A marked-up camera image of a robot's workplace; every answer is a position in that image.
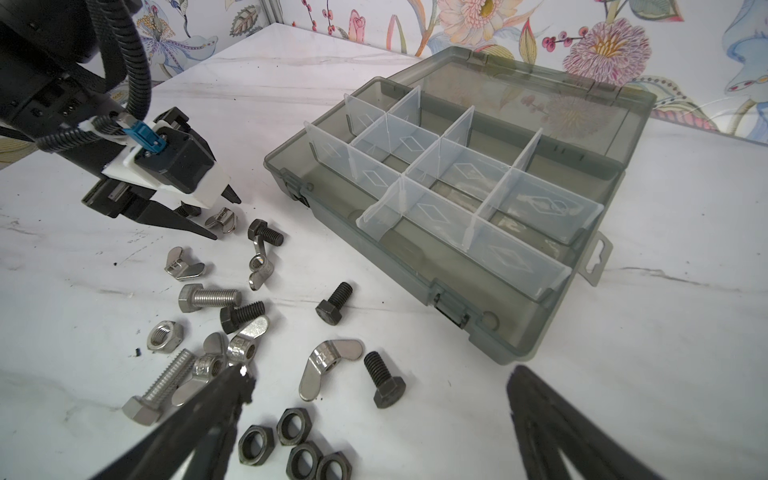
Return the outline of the black hex nut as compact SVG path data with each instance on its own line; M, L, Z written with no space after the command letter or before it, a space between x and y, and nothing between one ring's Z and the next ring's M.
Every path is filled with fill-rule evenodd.
M350 480L353 467L349 459L341 451L324 456L316 471L316 480L339 479Z
M251 425L238 442L239 461L247 466L261 466L274 449L274 430L268 426Z
M323 453L313 441L294 446L288 457L286 475L291 480L312 480L316 478Z
M296 446L304 443L311 430L312 419L307 409L286 409L277 423L277 437L281 445Z

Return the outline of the silver hex nut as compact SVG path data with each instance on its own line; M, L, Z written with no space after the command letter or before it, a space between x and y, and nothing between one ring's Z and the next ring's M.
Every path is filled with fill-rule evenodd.
M154 353L170 354L184 340L184 327L175 321L162 321L149 333L146 346Z

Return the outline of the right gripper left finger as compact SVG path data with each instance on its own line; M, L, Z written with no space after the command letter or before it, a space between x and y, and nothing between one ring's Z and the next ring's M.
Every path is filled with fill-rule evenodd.
M247 367L226 369L95 477L170 479L181 470L185 479L224 478L255 384Z

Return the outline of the silver wing nut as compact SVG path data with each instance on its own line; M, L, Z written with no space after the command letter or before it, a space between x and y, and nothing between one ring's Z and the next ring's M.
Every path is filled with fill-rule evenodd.
M356 361L363 352L364 344L356 339L321 342L308 356L298 387L299 397L305 402L314 401L321 391L324 376L342 360Z
M248 278L248 283L249 288L252 291L258 291L273 274L274 265L267 256L265 242L261 235L254 237L253 244L255 255L249 261L251 273Z
M164 271L180 282L201 277L206 271L206 265L202 262L189 263L183 254L182 247L173 247L168 252Z
M208 217L204 226L208 230L217 230L222 234L233 233L238 225L237 214L226 207L223 207L218 213Z
M226 350L229 365L247 365L255 356L259 339L267 333L269 326L269 318L262 315L241 328L232 337Z

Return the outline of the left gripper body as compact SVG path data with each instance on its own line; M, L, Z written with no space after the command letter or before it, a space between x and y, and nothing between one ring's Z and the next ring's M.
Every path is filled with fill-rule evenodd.
M125 148L127 139L134 134L136 123L141 120L130 115L128 112L117 114L114 117L114 120L118 127L118 131L115 133L108 133L99 129L96 126L96 121L94 119L83 121L80 125L84 127L88 133L95 134L98 139L118 145L120 150L116 154L117 156ZM204 143L214 156L213 150L208 142L191 127L189 124L189 117L182 110L173 107L157 116L155 120L149 122L158 122L160 120L175 125L180 130L192 133L198 141ZM106 162L102 169L114 158ZM83 198L83 203L89 208L108 217L116 218L118 216L123 216L122 211L134 200L155 201L153 196L158 192L162 192L110 179L102 174L102 169L100 174L103 178L88 192L88 194L86 194Z

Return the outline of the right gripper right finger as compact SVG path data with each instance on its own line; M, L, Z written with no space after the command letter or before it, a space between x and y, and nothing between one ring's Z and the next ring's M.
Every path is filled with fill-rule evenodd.
M569 479L567 464L584 479L660 477L527 366L515 367L506 391L529 479Z

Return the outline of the grey plastic organizer box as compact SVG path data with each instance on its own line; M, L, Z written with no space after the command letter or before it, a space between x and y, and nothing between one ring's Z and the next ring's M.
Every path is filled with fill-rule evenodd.
M376 77L269 153L281 190L498 364L530 359L654 94L461 47Z

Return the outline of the silver hex bolt long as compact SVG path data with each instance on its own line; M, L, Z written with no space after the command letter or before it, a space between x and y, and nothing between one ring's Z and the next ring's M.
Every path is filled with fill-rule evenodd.
M186 378L196 356L183 349L141 396L132 396L122 407L124 415L134 422L150 426L162 415L162 405Z

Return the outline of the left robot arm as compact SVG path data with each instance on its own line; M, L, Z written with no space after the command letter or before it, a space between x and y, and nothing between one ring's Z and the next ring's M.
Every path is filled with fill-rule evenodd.
M139 9L137 1L3 2L1 131L93 174L87 207L209 237L195 217L239 196L186 114L149 117Z

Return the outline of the black hex bolt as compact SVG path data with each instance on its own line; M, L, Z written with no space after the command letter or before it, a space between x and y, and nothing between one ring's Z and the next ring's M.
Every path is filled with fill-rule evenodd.
M263 301L256 301L242 307L223 307L219 312L221 328L225 334L232 334L264 314L265 304Z
M376 388L373 396L376 407L386 409L398 402L406 390L403 378L390 373L377 351L371 351L365 355L364 365Z
M353 287L341 282L328 299L323 299L315 308L316 314L326 324L336 326L342 319L341 309L353 294Z
M268 226L268 222L263 219L255 219L248 227L247 237L251 241L261 238L264 242L273 246L282 246L284 235Z

